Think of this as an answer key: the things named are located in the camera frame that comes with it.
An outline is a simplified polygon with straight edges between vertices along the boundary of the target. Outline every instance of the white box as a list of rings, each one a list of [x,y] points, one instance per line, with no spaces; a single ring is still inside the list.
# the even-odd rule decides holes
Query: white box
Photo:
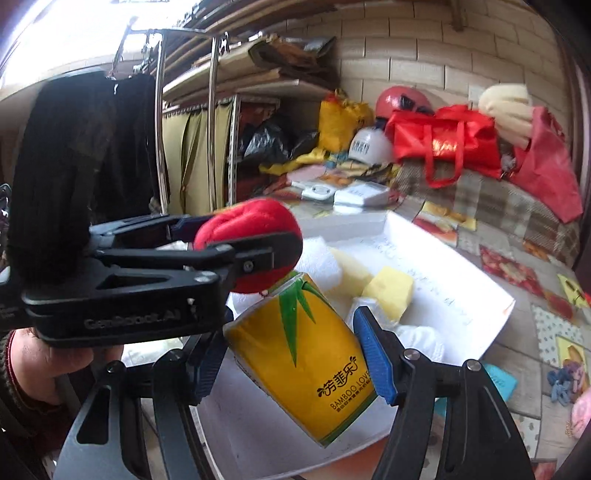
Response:
[[[390,265],[415,279],[402,323],[443,337],[445,363],[480,358],[509,318],[513,298],[477,267],[395,213],[302,220],[304,237],[322,236],[376,274]],[[280,479],[352,455],[390,432],[396,408],[378,398],[331,445],[311,440],[237,367],[228,352],[212,393],[197,407],[216,469],[225,480]]]

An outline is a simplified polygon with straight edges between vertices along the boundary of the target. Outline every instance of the white helmet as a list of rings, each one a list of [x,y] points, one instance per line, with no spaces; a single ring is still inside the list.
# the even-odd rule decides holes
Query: white helmet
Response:
[[[394,161],[392,144],[379,128],[362,128],[349,147],[349,158],[367,165]]]

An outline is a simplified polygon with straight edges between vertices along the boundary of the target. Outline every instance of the black plastic bag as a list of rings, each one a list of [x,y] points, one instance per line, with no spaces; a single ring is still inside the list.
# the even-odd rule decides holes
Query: black plastic bag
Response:
[[[291,150],[290,160],[295,160],[300,155],[310,153],[318,145],[318,130],[312,130],[302,133],[295,142]]]
[[[253,124],[244,125],[244,128],[242,129],[242,134],[240,135],[240,138],[238,139],[238,155],[240,155],[241,157],[244,157],[244,154],[246,153],[246,149],[248,148],[248,144],[251,142],[252,136],[255,134],[255,132],[256,132],[255,125],[253,125]]]
[[[261,123],[244,152],[243,161],[262,164],[288,162],[292,141],[284,123],[279,115],[273,115]]]

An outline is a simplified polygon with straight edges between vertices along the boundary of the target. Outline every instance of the red handle strap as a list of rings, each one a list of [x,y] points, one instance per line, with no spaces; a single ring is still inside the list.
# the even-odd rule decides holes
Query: red handle strap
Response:
[[[554,129],[554,132],[556,133],[558,138],[561,139],[563,142],[566,142],[566,137],[564,136],[564,131],[562,130],[562,127],[558,123],[558,120],[556,120],[556,117],[548,109],[546,109],[546,113],[548,114],[548,117],[550,118],[550,126],[552,127],[552,129]]]
[[[432,189],[440,189],[454,184],[460,178],[464,168],[464,134],[465,122],[457,123],[457,144],[456,158],[454,162],[454,175],[450,179],[435,179],[435,165],[433,158],[433,127],[431,125],[423,126],[423,143],[425,145],[425,180]]]

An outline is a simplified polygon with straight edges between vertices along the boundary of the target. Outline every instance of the yellow bag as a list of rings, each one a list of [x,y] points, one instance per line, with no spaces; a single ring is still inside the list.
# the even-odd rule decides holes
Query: yellow bag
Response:
[[[320,104],[318,146],[331,153],[346,151],[357,131],[373,124],[374,112],[367,103],[349,100],[337,90]]]
[[[305,273],[227,323],[224,336],[243,371],[322,446],[376,398],[357,338]]]

